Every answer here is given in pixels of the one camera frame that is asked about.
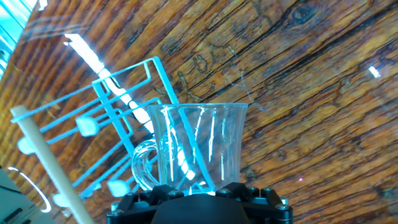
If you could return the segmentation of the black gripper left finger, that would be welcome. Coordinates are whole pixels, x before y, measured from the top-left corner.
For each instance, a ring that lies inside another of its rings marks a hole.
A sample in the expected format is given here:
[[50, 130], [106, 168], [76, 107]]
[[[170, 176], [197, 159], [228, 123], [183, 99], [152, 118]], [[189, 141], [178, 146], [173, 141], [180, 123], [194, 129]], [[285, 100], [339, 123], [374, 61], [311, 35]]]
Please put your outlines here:
[[158, 185], [139, 194], [128, 193], [115, 210], [106, 214], [106, 223], [150, 223], [162, 203], [181, 197], [184, 193], [169, 185]]

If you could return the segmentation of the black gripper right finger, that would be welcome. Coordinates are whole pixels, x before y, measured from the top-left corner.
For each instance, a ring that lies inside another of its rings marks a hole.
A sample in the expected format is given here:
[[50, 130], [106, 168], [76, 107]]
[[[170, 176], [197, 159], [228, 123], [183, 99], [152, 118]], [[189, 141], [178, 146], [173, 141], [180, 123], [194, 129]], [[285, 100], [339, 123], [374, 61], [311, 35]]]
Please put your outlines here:
[[275, 190], [233, 182], [215, 192], [220, 201], [217, 214], [230, 223], [293, 224], [293, 208]]

